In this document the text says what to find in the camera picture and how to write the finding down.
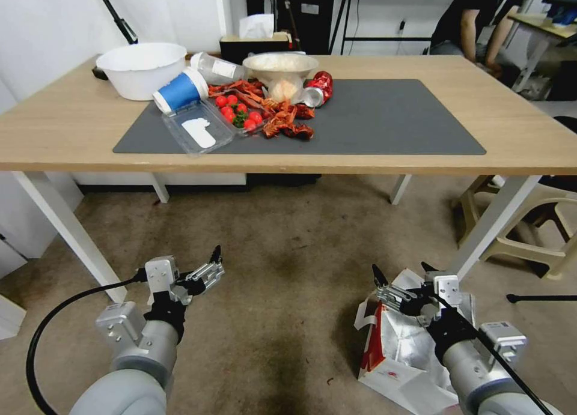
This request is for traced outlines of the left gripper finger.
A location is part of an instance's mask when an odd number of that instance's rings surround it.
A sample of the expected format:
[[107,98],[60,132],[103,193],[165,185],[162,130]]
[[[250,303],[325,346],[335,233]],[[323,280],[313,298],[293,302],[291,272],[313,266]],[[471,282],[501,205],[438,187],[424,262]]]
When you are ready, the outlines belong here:
[[186,290],[188,294],[205,293],[220,281],[224,273],[221,246],[217,245],[208,263],[205,263],[186,275]]

